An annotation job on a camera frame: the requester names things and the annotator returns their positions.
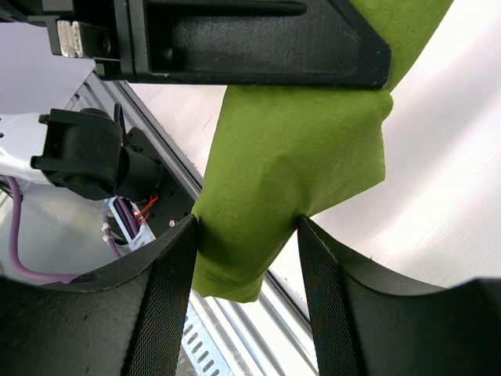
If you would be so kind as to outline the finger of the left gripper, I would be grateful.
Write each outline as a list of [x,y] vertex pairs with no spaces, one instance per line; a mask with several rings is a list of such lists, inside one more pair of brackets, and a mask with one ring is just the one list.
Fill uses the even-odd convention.
[[391,48],[349,1],[118,1],[132,82],[383,88]]

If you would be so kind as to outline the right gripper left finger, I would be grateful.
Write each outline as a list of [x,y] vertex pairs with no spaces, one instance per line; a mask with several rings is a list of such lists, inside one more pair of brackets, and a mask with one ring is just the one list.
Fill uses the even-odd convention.
[[4,375],[173,375],[196,259],[196,218],[68,284],[1,280]]

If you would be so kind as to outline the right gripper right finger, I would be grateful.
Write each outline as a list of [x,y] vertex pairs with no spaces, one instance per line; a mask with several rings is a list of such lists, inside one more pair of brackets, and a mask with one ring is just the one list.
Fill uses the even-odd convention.
[[426,284],[308,217],[297,221],[297,241],[321,375],[499,374],[499,279]]

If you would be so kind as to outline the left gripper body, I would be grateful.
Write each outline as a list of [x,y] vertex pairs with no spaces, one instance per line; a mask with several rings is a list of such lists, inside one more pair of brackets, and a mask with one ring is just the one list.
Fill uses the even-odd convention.
[[130,1],[2,1],[3,23],[44,27],[52,54],[94,60],[106,80],[133,77]]

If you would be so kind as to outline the green paper napkin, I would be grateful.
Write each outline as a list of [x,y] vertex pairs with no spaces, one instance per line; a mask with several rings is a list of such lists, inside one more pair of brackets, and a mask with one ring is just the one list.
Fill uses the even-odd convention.
[[193,289],[254,302],[296,229],[385,177],[382,124],[392,91],[450,8],[448,1],[357,1],[390,45],[385,88],[230,86],[193,207],[200,242]]

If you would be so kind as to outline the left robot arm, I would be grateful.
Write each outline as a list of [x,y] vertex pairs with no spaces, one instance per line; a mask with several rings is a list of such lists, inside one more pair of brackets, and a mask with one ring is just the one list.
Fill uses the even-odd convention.
[[[52,53],[108,81],[380,89],[391,48],[349,1],[4,1],[4,23],[47,30]],[[2,118],[1,172],[98,201],[143,201],[158,162],[132,149],[123,110]]]

